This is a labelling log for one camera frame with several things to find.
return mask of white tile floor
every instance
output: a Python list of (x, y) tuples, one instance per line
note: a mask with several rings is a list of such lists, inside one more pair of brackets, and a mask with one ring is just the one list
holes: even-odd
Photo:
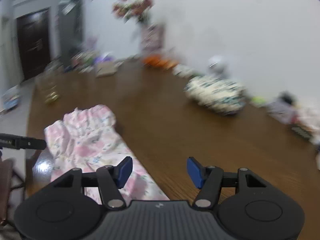
[[(0, 133), (25, 136), (27, 132), (29, 108), (34, 89), (34, 80), (28, 80), (21, 85), (21, 101), (17, 108), (0, 117)], [(14, 158), (15, 166), (20, 174), (25, 176), (25, 150), (3, 149), (2, 159)]]

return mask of dark brown door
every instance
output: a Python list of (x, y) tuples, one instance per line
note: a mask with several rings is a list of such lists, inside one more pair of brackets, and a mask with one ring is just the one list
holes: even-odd
[(19, 53), (24, 79), (43, 72), (50, 63), (49, 9), (17, 18)]

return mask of folded clothing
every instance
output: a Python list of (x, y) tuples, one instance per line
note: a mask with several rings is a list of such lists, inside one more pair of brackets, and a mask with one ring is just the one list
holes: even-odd
[(210, 75), (194, 77), (185, 87), (187, 97), (223, 114), (234, 114), (244, 107), (243, 92), (239, 83)]
[[(97, 105), (86, 110), (65, 114), (45, 128), (48, 148), (54, 157), (51, 181), (72, 168), (94, 172), (105, 165), (118, 165), (125, 157), (133, 159), (132, 174), (120, 189), (127, 204), (132, 199), (168, 200), (145, 168), (115, 132), (116, 118), (106, 106)], [(86, 188), (85, 194), (101, 203), (98, 188)]]

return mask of patterned cushion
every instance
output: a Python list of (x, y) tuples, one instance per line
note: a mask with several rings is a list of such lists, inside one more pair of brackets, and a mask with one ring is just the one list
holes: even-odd
[(185, 87), (188, 98), (223, 114), (235, 114), (245, 105), (244, 87), (239, 83), (213, 76), (197, 76)]

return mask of circular black cover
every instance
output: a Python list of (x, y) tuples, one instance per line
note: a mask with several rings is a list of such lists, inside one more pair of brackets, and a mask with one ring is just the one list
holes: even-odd
[(296, 239), (303, 227), (304, 212), (276, 189), (250, 188), (224, 200), (218, 218), (235, 237), (285, 240)]
[(71, 240), (97, 226), (100, 206), (91, 198), (68, 188), (39, 192), (15, 211), (17, 229), (31, 240)]

